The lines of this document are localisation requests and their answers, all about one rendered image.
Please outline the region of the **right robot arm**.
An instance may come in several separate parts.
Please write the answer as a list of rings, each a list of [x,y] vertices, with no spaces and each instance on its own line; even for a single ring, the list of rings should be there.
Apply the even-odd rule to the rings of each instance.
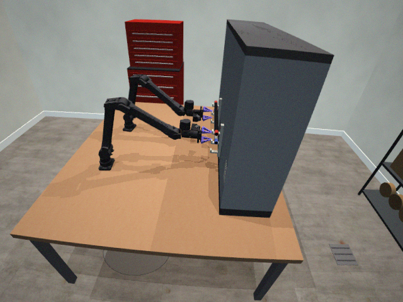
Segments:
[[[169,138],[172,138],[173,140],[181,139],[182,132],[183,132],[183,135],[182,135],[183,138],[190,137],[191,120],[189,120],[189,119],[180,120],[180,124],[179,124],[180,131],[179,131],[179,128],[176,128],[175,126],[171,126],[170,124],[167,124],[167,123],[161,121],[160,119],[156,118],[155,116],[152,116],[148,112],[140,109],[133,103],[131,103],[131,104],[130,103],[131,103],[131,101],[128,100],[127,98],[119,97],[119,98],[107,99],[104,104],[105,117],[104,117],[104,125],[103,125],[103,140],[102,140],[102,144],[101,144],[101,149],[99,150],[99,157],[101,160],[101,161],[99,160],[99,163],[100,163],[99,171],[110,171],[113,166],[113,163],[115,161],[114,158],[110,157],[111,155],[113,155],[111,152],[114,152],[113,145],[111,144],[111,139],[112,139],[112,132],[113,132],[113,122],[114,122],[115,110],[119,110],[119,111],[125,113],[126,115],[130,114],[130,115],[144,121],[145,123],[149,124],[150,126],[153,126],[154,128],[160,130],[161,132],[163,132],[165,135],[167,135]]]

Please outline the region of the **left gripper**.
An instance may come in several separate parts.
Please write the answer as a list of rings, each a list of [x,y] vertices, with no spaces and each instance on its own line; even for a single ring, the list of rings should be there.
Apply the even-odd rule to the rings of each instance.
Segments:
[[[205,106],[202,109],[202,106],[200,106],[200,118],[202,118],[203,121],[212,118],[211,116],[203,115],[203,112],[212,112],[212,110],[206,108]]]

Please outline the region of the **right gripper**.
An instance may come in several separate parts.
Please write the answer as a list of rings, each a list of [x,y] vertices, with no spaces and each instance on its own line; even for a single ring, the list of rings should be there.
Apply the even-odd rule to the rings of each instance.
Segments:
[[[190,138],[197,138],[197,143],[199,143],[199,140],[201,143],[210,141],[212,138],[203,137],[202,134],[204,134],[204,133],[212,133],[212,131],[208,130],[204,126],[200,129],[200,126],[198,126],[198,131],[190,130]],[[205,140],[203,140],[203,139],[205,139]]]

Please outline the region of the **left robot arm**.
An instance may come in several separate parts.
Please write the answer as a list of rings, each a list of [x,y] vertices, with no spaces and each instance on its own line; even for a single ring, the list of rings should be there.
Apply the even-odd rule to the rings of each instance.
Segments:
[[[130,80],[130,89],[128,94],[128,100],[131,100],[133,104],[135,104],[136,95],[137,95],[137,88],[138,84],[142,87],[147,88],[152,93],[154,93],[159,99],[165,102],[178,116],[187,116],[193,117],[193,122],[198,122],[201,120],[200,118],[200,109],[194,109],[194,101],[193,100],[186,100],[184,102],[184,106],[177,103],[175,100],[170,98],[164,91],[162,91],[159,87],[157,87],[150,77],[143,74],[134,74],[133,76],[129,77]],[[178,108],[180,107],[180,108]],[[196,113],[196,114],[195,114]],[[132,132],[132,130],[136,127],[136,124],[131,122],[135,117],[130,114],[124,114],[123,119],[125,120],[123,131]],[[129,123],[127,123],[129,122]]]

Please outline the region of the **black metal bar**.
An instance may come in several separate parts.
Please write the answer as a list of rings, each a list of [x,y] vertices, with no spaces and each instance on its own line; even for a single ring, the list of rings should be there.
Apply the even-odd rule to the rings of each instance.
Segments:
[[[215,136],[219,135],[219,124],[218,124],[218,106],[217,101],[214,101],[214,117],[215,117]]]

